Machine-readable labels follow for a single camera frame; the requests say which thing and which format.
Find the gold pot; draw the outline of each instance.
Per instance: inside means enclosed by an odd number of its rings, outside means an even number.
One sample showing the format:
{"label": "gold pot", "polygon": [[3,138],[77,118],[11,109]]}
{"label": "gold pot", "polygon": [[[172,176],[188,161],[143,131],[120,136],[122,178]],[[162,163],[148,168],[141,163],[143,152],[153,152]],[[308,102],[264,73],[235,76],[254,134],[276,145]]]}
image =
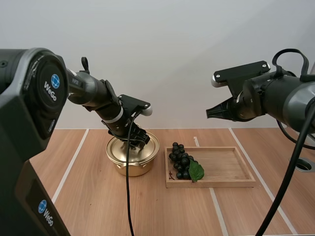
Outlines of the gold pot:
{"label": "gold pot", "polygon": [[[156,136],[147,132],[150,137],[148,144],[143,149],[132,147],[129,151],[129,176],[140,176],[148,172],[159,150],[159,142]],[[114,163],[115,169],[122,175],[126,175],[127,143],[113,137],[107,144],[106,154]]]}

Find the pot lid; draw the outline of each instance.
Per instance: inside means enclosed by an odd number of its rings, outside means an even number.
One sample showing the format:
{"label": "pot lid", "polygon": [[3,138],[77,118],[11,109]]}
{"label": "pot lid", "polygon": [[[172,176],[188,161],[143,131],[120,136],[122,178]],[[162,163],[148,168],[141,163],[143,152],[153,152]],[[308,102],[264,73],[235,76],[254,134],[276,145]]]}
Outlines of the pot lid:
{"label": "pot lid", "polygon": [[[129,165],[145,164],[151,161],[158,153],[159,142],[156,136],[147,132],[150,141],[143,149],[138,147],[131,147],[129,151]],[[106,153],[109,159],[116,164],[123,164],[126,162],[127,142],[123,142],[113,137],[107,144]]]}

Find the white wall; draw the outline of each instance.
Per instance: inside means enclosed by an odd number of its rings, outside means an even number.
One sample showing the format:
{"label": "white wall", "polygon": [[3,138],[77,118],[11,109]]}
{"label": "white wall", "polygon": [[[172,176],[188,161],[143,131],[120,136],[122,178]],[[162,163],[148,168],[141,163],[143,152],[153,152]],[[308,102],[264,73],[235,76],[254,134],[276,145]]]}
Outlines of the white wall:
{"label": "white wall", "polygon": [[[0,6],[0,47],[46,47],[68,68],[89,59],[91,74],[117,95],[152,104],[145,128],[271,127],[206,119],[205,110],[230,97],[213,88],[214,71],[258,60],[284,48],[315,61],[313,0],[7,0]],[[298,55],[282,56],[299,74]],[[104,128],[95,113],[67,102],[59,128]]]}

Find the blue logo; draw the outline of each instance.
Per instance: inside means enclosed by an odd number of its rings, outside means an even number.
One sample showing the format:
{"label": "blue logo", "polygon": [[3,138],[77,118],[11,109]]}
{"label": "blue logo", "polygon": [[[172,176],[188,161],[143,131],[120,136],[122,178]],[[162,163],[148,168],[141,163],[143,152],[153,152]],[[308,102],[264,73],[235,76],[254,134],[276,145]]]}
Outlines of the blue logo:
{"label": "blue logo", "polygon": [[54,87],[54,89],[59,88],[60,80],[58,75],[53,74],[53,76],[51,77],[51,85]]}
{"label": "blue logo", "polygon": [[40,204],[38,205],[38,212],[41,214],[46,210],[47,207],[47,202],[46,200],[43,200],[40,202]]}

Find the wooden table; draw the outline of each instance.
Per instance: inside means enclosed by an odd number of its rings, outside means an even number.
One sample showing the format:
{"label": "wooden table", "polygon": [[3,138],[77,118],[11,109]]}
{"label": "wooden table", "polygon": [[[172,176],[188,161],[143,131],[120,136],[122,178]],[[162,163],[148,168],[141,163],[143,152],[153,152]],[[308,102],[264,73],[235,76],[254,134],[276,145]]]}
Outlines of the wooden table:
{"label": "wooden table", "polygon": [[[137,236],[254,235],[284,177],[294,144],[279,129],[160,129],[154,167],[130,182]],[[107,130],[55,130],[32,158],[49,196],[73,236],[129,236],[126,182],[106,156]],[[236,146],[255,188],[166,189],[164,147]],[[302,155],[315,161],[315,152]],[[315,233],[315,173],[295,171],[267,235]]]}

